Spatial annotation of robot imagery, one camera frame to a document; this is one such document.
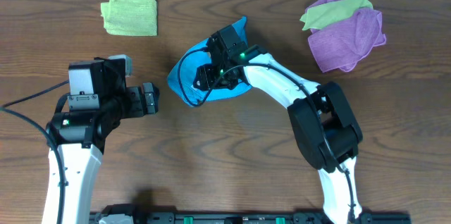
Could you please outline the blue microfiber cloth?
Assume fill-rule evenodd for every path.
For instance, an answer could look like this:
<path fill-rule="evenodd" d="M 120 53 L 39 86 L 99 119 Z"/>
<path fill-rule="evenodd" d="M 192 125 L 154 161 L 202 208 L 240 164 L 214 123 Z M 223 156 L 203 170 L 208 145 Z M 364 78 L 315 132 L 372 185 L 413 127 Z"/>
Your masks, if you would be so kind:
<path fill-rule="evenodd" d="M 246 24 L 247 18 L 244 16 L 231 25 L 235 28 L 240 39 L 247 43 Z M 242 79 L 234 89 L 210 89 L 208 91 L 202 91 L 194 88 L 193 81 L 198 67 L 211 62 L 209 53 L 207 52 L 207 40 L 208 38 L 189 49 L 176 63 L 167 77 L 168 86 L 189 106 L 201 106 L 206 101 L 235 98 L 251 89 L 251 86 L 244 79 L 242 69 L 236 66 L 225 72 L 229 73 L 234 69 L 240 69 Z"/>

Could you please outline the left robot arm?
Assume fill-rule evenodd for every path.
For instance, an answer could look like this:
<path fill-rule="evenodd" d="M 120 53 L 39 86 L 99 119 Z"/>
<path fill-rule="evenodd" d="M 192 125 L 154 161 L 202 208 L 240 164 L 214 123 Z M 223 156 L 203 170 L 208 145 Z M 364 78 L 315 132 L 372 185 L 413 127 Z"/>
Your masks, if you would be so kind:
<path fill-rule="evenodd" d="M 43 223 L 88 223 L 106 137 L 122 119 L 157 113 L 159 89 L 150 82 L 127 86 L 131 74 L 124 54 L 69 65 L 70 91 L 46 126 L 51 149 Z"/>

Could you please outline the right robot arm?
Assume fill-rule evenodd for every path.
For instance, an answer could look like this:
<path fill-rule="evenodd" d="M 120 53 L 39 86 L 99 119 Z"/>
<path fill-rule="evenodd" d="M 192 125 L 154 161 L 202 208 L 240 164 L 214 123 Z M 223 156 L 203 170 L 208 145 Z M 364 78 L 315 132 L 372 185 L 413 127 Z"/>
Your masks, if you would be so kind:
<path fill-rule="evenodd" d="M 333 223 L 355 223 L 355 165 L 362 131 L 340 86 L 305 80 L 258 45 L 248 46 L 231 25 L 206 41 L 210 63 L 198 67 L 194 87 L 211 92 L 245 83 L 286 108 L 297 146 L 319 172 L 323 211 Z"/>

